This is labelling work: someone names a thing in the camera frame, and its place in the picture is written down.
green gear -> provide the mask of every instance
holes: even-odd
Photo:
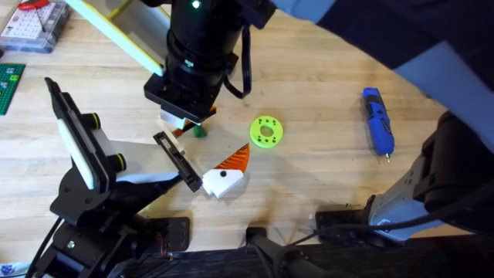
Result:
[[[271,136],[264,136],[261,128],[267,127],[272,131]],[[283,126],[281,123],[270,116],[261,116],[255,119],[250,126],[250,138],[259,147],[272,148],[281,141],[283,137]]]
[[[201,126],[195,126],[194,127],[194,137],[196,138],[204,138],[208,136],[208,132],[206,132],[206,129],[204,129]]]

green plastic piece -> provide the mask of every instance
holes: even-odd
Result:
[[[7,113],[24,67],[25,65],[20,64],[0,64],[0,115]]]
[[[272,131],[271,136],[264,136],[261,128],[267,127]],[[270,116],[261,116],[255,119],[250,125],[250,138],[258,147],[271,148],[275,147],[283,137],[283,126],[281,123]]]
[[[206,132],[206,129],[204,129],[201,126],[195,126],[194,127],[194,136],[196,138],[204,138],[208,136],[208,132]]]

screw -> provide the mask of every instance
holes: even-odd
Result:
[[[73,249],[74,247],[76,247],[76,243],[73,240],[69,241],[69,244],[67,244],[67,248]]]

wooden table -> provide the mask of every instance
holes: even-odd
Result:
[[[11,4],[0,1],[0,15]],[[9,52],[2,63],[27,67],[0,117],[0,262],[29,261],[56,219],[49,205],[70,167],[43,77],[70,92],[81,111],[97,112],[113,140],[153,144],[159,107],[144,98],[150,73],[76,13],[54,53]],[[223,90],[218,114],[205,124],[208,137],[186,134],[181,143],[193,161],[211,168],[250,141],[249,126],[260,115],[282,122],[282,142],[271,150],[251,144],[244,182],[221,200],[180,184],[142,211],[190,216],[189,250],[239,247],[249,223],[267,225],[269,237],[286,244],[315,226],[317,209],[362,208],[409,169],[444,112],[360,50],[281,12],[265,30],[252,30],[252,66],[251,95],[237,100]],[[235,85],[240,80],[238,70]],[[366,86],[381,90],[389,110],[396,138],[390,164],[369,144]],[[458,231],[422,235],[450,233]]]

dremel tool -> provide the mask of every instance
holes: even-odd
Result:
[[[391,132],[391,125],[386,113],[386,107],[379,94],[379,90],[376,88],[365,88],[364,101],[370,134],[377,154],[385,155],[387,162],[390,162],[391,154],[394,150],[394,137]]]

